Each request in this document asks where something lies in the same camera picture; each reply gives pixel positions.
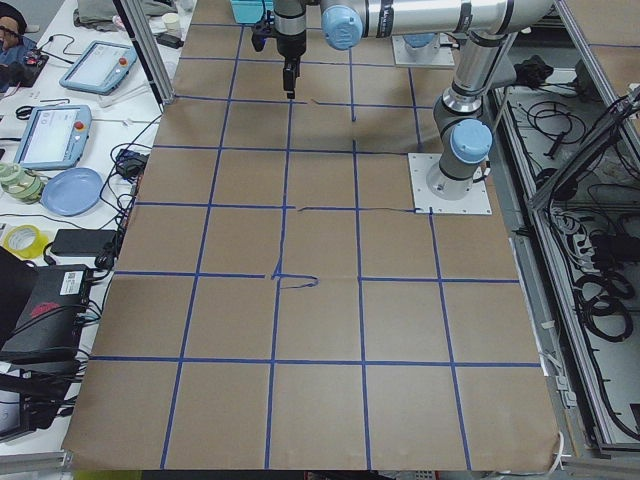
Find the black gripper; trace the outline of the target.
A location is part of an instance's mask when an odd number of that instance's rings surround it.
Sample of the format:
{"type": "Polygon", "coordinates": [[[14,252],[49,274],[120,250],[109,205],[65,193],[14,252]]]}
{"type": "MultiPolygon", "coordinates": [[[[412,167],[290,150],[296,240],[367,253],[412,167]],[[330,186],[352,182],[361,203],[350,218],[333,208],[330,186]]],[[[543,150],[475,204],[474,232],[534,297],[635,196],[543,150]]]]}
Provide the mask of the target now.
{"type": "Polygon", "coordinates": [[[276,16],[274,28],[277,50],[285,57],[282,70],[283,90],[288,98],[295,98],[297,79],[300,76],[300,57],[306,51],[306,17],[276,16]]]}

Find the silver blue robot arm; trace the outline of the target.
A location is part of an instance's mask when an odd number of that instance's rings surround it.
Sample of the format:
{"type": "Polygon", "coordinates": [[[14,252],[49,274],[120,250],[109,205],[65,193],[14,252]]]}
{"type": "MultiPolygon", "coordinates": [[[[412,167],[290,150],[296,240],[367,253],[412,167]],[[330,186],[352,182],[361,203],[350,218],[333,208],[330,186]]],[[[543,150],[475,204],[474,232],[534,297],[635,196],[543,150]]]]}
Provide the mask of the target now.
{"type": "Polygon", "coordinates": [[[364,38],[421,33],[463,34],[451,86],[434,106],[445,176],[471,177],[477,164],[463,165],[453,153],[453,123],[476,119],[512,38],[550,10],[550,1],[318,1],[325,39],[336,50],[348,50],[364,38]]]}

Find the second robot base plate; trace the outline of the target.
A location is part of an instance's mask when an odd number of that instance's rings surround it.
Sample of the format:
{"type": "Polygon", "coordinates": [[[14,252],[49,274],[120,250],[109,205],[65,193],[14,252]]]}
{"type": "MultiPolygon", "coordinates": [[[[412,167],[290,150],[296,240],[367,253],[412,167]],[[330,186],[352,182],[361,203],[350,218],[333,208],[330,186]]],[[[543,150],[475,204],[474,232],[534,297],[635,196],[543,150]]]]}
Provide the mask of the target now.
{"type": "Polygon", "coordinates": [[[393,36],[392,45],[397,66],[445,70],[455,66],[454,43],[445,34],[393,36]]]}

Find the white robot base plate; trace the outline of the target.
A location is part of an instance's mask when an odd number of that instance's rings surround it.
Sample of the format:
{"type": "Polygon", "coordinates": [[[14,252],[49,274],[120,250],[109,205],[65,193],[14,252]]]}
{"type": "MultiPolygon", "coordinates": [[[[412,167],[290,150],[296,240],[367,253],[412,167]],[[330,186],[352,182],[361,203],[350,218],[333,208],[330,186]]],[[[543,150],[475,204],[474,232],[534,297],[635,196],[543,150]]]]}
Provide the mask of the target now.
{"type": "Polygon", "coordinates": [[[414,210],[422,214],[491,215],[481,168],[467,180],[452,180],[440,169],[440,154],[409,153],[414,210]]]}

